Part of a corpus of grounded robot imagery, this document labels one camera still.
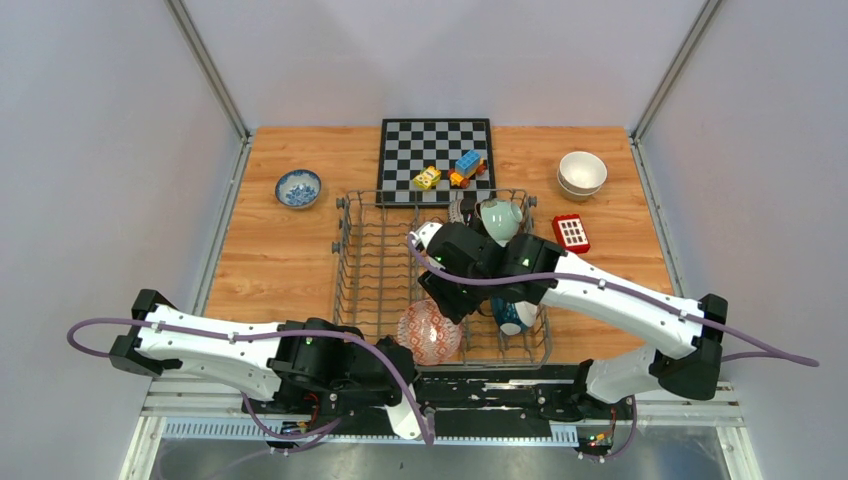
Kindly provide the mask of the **blue zigzag bowl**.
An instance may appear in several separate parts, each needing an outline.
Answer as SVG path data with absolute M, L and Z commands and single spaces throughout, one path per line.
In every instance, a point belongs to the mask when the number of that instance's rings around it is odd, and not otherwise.
M 397 322 L 396 340 L 409 348 L 417 365 L 436 366 L 459 351 L 464 326 L 444 317 L 432 299 L 410 304 Z

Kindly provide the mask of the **beige floral bowl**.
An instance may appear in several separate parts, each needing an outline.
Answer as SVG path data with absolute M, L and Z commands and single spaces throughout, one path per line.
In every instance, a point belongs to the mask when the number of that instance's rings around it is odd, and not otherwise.
M 557 178 L 557 182 L 560 187 L 560 193 L 562 194 L 562 196 L 567 200 L 576 203 L 584 203 L 588 201 L 601 190 L 601 188 L 595 188 L 588 192 L 576 192 L 571 190 L 569 185 L 564 182 L 560 177 Z

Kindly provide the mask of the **blue floral white bowl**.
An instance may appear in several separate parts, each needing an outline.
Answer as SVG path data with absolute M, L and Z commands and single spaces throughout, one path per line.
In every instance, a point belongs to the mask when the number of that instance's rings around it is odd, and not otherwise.
M 321 178 L 313 171 L 296 169 L 282 175 L 275 186 L 275 197 L 291 209 L 310 208 L 322 190 Z

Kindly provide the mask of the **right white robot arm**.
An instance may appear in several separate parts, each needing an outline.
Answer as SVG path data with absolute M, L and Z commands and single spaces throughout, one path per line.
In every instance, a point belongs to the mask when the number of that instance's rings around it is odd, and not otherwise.
M 714 398 L 727 303 L 666 295 L 605 272 L 544 238 L 521 233 L 499 244 L 462 223 L 427 222 L 407 235 L 425 268 L 419 282 L 455 323 L 499 298 L 587 315 L 644 341 L 633 352 L 586 360 L 571 403 L 596 417 L 619 400 L 658 389 L 689 400 Z

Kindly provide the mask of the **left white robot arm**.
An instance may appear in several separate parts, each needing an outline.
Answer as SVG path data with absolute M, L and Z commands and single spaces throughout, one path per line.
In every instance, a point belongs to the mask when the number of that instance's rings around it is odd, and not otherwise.
M 412 353 L 391 337 L 370 344 L 359 329 L 320 318 L 246 324 L 194 316 L 150 289 L 139 292 L 131 314 L 129 332 L 107 353 L 118 370 L 223 384 L 261 413 L 329 420 L 381 407 L 395 435 L 433 437 L 415 398 Z

